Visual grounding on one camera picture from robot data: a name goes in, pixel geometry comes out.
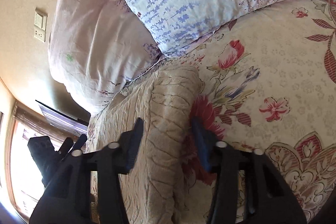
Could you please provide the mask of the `pink floral pillow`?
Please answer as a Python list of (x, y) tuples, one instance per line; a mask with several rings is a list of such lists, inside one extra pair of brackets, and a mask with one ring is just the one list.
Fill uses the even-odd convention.
[(48, 54), (52, 78), (91, 114), (161, 57), (123, 0), (58, 0)]

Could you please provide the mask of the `white wall switch socket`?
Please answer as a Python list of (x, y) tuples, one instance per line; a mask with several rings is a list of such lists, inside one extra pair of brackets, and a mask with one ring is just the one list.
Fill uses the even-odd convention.
[(34, 14), (34, 38), (41, 42), (46, 41), (46, 28), (47, 28), (48, 15), (42, 10), (36, 8)]

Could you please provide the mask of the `wooden window frame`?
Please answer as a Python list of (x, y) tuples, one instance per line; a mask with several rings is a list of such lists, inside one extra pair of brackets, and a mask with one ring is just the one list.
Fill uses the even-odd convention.
[(24, 223), (29, 221), (44, 191), (42, 175), (27, 144), (30, 137), (45, 135), (56, 148), (67, 137), (79, 137), (47, 123), (43, 116), (17, 101), (1, 81), (1, 198)]

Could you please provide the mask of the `floral bed quilt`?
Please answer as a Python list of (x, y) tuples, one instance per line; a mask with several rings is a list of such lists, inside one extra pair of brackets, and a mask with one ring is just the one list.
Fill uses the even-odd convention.
[[(335, 223), (323, 216), (335, 204), (335, 0), (289, 0), (245, 15), (120, 95), (170, 64), (196, 67), (200, 79), (182, 144), (178, 223), (208, 223), (217, 180), (199, 161), (193, 118), (234, 149), (264, 152), (306, 223)], [(243, 223), (242, 170), (238, 191), (235, 223)]]

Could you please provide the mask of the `beige cable-knit sweater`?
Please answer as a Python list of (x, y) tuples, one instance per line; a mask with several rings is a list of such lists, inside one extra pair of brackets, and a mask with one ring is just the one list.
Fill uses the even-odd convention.
[(186, 64), (164, 65), (127, 95), (118, 95), (89, 122), (87, 151), (93, 152), (144, 123), (138, 157), (121, 191), (130, 223), (178, 223), (183, 201), (182, 144), (199, 91), (199, 72)]

